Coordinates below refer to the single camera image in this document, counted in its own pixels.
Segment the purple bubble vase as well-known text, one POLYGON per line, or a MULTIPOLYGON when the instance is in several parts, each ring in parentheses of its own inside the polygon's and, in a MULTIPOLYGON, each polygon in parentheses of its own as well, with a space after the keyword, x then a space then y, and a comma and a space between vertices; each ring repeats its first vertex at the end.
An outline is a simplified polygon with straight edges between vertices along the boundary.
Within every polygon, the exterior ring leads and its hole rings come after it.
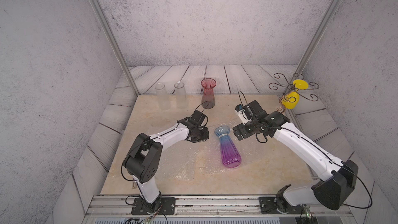
POLYGON ((230 137, 230 127, 223 125, 215 129, 220 142, 222 164, 227 168, 236 168, 241 164, 241 156, 230 137))

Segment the clear bubble vase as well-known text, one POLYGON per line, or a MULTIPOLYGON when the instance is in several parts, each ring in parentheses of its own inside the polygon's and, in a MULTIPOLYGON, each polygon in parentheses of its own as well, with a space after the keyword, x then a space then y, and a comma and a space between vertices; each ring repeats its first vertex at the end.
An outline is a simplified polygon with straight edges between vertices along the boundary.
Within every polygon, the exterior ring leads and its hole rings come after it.
POLYGON ((178 81, 174 85, 175 88, 175 95, 176 95, 176 102, 179 108, 187 108, 188 101, 186 95, 185 84, 181 81, 178 81))

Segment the pink bubble vase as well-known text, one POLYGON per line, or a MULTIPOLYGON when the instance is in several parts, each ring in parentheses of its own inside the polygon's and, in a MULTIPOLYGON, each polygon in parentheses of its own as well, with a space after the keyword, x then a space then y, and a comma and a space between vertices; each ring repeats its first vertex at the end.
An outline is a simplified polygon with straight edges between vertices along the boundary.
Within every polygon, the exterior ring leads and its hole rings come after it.
POLYGON ((215 106, 214 87, 216 85, 216 81, 212 78, 205 78, 201 81, 203 88, 202 106, 205 109, 209 110, 215 106))

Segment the clear glass vase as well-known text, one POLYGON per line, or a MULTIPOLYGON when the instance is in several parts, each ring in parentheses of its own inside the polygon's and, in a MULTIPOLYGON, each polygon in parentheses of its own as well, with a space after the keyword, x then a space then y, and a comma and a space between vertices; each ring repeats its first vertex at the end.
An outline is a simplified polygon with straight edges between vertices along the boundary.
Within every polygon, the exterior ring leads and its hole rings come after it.
POLYGON ((171 103, 170 103, 169 95, 165 88, 165 84, 157 83, 155 85, 155 90, 156 90, 156 95, 157 95, 158 104, 159 104, 160 109, 162 109, 162 110, 170 109, 171 103))

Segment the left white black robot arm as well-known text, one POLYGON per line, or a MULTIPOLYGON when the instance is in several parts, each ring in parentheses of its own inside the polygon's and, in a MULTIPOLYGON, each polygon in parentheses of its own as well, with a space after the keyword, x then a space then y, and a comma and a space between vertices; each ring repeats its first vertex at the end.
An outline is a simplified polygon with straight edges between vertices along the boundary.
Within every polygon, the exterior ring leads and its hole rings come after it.
POLYGON ((147 208, 156 211, 160 207, 161 192, 154 176, 158 170, 162 151, 180 141, 192 143, 206 141, 209 138, 207 121, 207 117, 186 117, 158 134, 141 133, 136 137, 121 167, 127 170, 133 181, 137 182, 140 199, 147 208))

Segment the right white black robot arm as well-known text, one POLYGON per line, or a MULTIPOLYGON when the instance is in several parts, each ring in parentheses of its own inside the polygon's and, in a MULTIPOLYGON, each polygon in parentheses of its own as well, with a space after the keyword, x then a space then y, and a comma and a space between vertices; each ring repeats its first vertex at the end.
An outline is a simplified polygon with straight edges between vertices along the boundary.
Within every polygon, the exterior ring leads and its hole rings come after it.
POLYGON ((236 105, 235 112, 241 120, 241 124, 233 128, 238 140, 258 134, 274 138, 299 156, 318 176, 318 180, 310 185, 296 188, 286 185, 275 195, 275 207, 281 214, 287 214, 301 204, 322 204, 336 211, 354 191, 358 166, 321 148, 284 114, 278 111, 268 114, 257 101, 236 105))

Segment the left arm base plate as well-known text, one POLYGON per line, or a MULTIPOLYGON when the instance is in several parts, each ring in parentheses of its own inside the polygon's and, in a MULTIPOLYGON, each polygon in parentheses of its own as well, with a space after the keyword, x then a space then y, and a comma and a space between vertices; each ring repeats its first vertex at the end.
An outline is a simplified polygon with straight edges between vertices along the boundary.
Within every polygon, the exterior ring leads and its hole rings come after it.
POLYGON ((174 215, 176 207, 176 198, 161 197, 156 199, 153 203, 146 202, 142 197, 134 199, 132 204, 131 214, 133 216, 155 214, 174 215))

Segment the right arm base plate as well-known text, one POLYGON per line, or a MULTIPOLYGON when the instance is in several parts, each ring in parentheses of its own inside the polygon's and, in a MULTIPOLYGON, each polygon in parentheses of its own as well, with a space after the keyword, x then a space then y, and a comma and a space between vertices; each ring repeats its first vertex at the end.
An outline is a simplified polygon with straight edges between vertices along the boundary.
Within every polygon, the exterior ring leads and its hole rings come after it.
POLYGON ((290 214, 299 215, 303 213, 303 208, 290 205, 286 200, 277 197, 259 198, 261 214, 290 214))

